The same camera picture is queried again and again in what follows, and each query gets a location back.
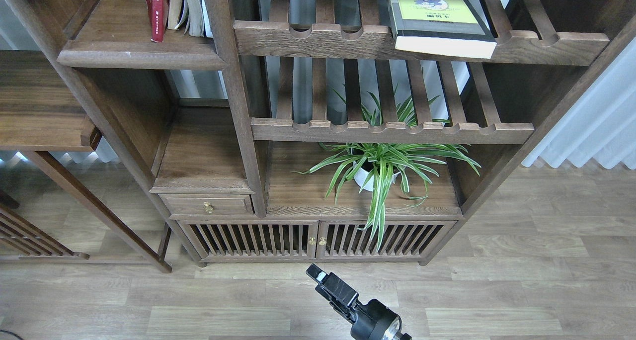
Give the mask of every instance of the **red book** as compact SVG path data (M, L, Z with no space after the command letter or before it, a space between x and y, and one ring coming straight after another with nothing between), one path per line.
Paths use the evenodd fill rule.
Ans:
M168 0L146 0L148 16L152 28L153 42L162 42L165 33L165 24L168 22Z

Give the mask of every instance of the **wooden shelf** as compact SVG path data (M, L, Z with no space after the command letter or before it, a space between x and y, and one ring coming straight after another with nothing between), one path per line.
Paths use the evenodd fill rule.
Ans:
M539 32L515 30L500 0L483 0L497 47L491 59L466 59L396 50L391 30L380 25L377 0L359 0L362 26L334 24L333 0L316 0L316 23L291 25L289 0L272 0L270 21L234 23L242 55L404 59L589 66L609 43L605 34L556 32L539 0L523 0Z
M182 29L166 30L163 43L152 43L150 36L145 0L100 0L77 37L70 35L57 61L70 67L153 70L226 66L211 38L184 35Z
M388 61L376 61L379 99L384 125L370 126L362 121L358 65L354 59L344 62L347 122L334 125L327 120L324 59L313 59L313 109L311 121L293 120L293 59L280 61L280 88L276 118L252 118L255 139L277 141L325 141L360 143L464 143L522 144L534 131L531 123L501 122L480 63L469 63L472 82L479 100L462 102L450 62L438 62L451 125L432 122L431 110L418 61L407 61L411 95L418 125L407 127L397 122L393 83Z
M329 155L330 152L320 148L318 143L275 143L271 155L268 215L315 216L321 219L340 216L343 219L366 220L372 193L363 191L359 194L359 186L354 182L345 183L338 204L334 204L333 195L325 199L335 168L327 167L313 174L294 172L309 170ZM439 172L439 177L432 178L429 199L419 207L407 206L416 204L416 201L407 199L400 191L399 184L391 187L386 201L387 219L457 220L463 217L448 168L445 165L436 165L434 168ZM413 181L412 195L423 195L423 184L418 183L415 176L409 179Z
M90 152L100 136L42 52L0 51L0 149Z
M253 193L227 107L182 107L152 193Z

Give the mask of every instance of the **brass drawer knob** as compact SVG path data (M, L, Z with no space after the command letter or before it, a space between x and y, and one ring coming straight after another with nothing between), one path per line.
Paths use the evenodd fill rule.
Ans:
M205 213L214 212L214 207L211 206L211 204L209 202L203 202L203 205L205 206Z

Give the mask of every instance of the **white flower pot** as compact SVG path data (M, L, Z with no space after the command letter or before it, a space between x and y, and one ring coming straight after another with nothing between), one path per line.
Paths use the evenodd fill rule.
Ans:
M396 172L395 174L393 174L393 183L396 182L396 177L398 176L398 174L399 172ZM371 176L369 181L363 187L364 180L366 180L366 177L368 175L369 175L369 172L367 170L360 168L354 175L354 180L356 180L356 183L358 184L358 186L360 186L363 190L373 192L373 176Z

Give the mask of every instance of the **potted plant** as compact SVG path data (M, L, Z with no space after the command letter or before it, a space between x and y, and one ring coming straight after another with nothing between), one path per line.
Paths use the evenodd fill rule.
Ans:
M382 124L382 114L378 112L380 102L375 94L370 93L376 109L371 113L363 105L363 117L370 125ZM429 100L429 105L437 97ZM410 127L417 124L415 118L415 108L413 98L397 106L397 119L405 122ZM433 122L450 123L447 119L433 119ZM385 205L391 185L395 183L396 177L400 176L400 188L402 192L411 200L419 200L418 203L408 205L409 207L420 206L428 197L428 186L432 184L429 174L439 177L439 174L427 164L445 164L443 158L452 158L468 163L477 174L481 166L468 157L468 150L457 144L394 144L394 143L345 143L334 145L321 145L327 150L336 152L324 160L311 167L302 174L311 174L328 165L338 165L325 197L328 197L335 188L335 202L338 203L340 189L346 181L355 179L360 186L359 192L364 189L372 191L369 216L364 229L372 227L371 238L377 233L378 241L376 250L380 249L384 238ZM426 195L421 197L409 197L409 180L407 170L412 170L420 179L426 190Z

